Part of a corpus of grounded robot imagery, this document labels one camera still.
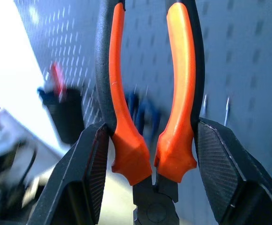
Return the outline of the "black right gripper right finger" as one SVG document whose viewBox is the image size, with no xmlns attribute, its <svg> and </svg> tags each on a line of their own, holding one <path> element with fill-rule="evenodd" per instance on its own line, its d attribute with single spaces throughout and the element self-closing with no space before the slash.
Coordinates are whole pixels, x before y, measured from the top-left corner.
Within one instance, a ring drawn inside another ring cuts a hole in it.
<svg viewBox="0 0 272 225">
<path fill-rule="evenodd" d="M 196 154 L 204 188 L 220 225 L 272 225 L 272 178 L 231 129 L 200 119 Z"/>
</svg>

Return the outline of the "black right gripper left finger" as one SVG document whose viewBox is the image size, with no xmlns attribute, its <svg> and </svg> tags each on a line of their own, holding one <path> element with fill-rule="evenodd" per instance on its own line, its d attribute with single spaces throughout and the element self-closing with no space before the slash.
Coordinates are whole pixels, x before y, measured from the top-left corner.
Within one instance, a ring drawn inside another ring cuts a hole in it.
<svg viewBox="0 0 272 225">
<path fill-rule="evenodd" d="M 56 164 L 31 215 L 33 225 L 96 225 L 101 211 L 109 135 L 88 126 Z"/>
</svg>

